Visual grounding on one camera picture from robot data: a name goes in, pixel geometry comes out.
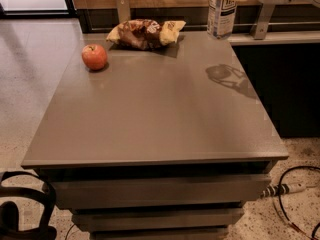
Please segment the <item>clear blue plastic water bottle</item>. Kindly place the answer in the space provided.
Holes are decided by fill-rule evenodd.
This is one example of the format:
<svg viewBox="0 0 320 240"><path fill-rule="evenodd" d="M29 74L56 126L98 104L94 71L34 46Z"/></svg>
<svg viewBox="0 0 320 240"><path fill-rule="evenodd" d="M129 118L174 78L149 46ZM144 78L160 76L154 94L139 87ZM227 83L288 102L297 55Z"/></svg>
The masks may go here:
<svg viewBox="0 0 320 240"><path fill-rule="evenodd" d="M215 39L226 39L233 31L237 5L233 0L209 0L207 33Z"/></svg>

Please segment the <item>brown chip bag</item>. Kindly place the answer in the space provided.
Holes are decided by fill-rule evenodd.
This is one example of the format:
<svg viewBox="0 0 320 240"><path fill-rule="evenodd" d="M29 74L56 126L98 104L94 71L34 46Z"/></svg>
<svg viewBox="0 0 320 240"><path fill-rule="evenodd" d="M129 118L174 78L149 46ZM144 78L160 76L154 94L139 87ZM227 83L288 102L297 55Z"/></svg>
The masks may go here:
<svg viewBox="0 0 320 240"><path fill-rule="evenodd" d="M106 40L123 47L154 50L176 43L185 24L185 21L128 20L114 27Z"/></svg>

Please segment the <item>red apple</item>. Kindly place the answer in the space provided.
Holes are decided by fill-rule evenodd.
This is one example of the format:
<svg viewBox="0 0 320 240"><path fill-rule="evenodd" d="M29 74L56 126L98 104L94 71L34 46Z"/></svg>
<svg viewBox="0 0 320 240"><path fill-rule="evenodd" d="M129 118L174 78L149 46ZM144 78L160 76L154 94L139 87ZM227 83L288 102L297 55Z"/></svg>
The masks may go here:
<svg viewBox="0 0 320 240"><path fill-rule="evenodd" d="M107 53L99 44L89 44L82 49L82 60L90 70L101 70L107 64Z"/></svg>

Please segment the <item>grey drawer cabinet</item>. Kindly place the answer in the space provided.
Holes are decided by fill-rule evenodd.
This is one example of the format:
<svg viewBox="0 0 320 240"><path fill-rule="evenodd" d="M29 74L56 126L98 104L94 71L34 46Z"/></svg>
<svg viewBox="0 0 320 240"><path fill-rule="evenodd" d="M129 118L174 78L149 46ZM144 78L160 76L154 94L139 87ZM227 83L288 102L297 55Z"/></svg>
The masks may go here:
<svg viewBox="0 0 320 240"><path fill-rule="evenodd" d="M231 45L107 52L72 56L23 167L92 240L222 240L288 155Z"/></svg>

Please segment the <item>striped power strip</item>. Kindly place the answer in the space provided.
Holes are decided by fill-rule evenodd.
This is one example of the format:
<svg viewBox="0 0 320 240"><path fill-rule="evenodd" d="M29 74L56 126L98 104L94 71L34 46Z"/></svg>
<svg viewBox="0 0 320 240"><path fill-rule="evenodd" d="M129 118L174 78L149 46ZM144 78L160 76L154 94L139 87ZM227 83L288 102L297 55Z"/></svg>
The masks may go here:
<svg viewBox="0 0 320 240"><path fill-rule="evenodd" d="M286 195L291 193L303 192L306 189L306 186L303 183L292 183L292 184L281 184L275 186L268 186L265 190L262 191L260 197L275 197L279 195Z"/></svg>

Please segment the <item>left metal wall bracket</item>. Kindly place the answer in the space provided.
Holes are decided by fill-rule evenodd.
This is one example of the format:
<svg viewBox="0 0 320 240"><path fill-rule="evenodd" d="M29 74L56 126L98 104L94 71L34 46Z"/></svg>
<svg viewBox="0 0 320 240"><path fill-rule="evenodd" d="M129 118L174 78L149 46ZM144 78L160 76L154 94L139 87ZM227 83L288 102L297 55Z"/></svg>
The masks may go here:
<svg viewBox="0 0 320 240"><path fill-rule="evenodd" d="M129 0L116 0L116 8L119 22L124 22L131 19Z"/></svg>

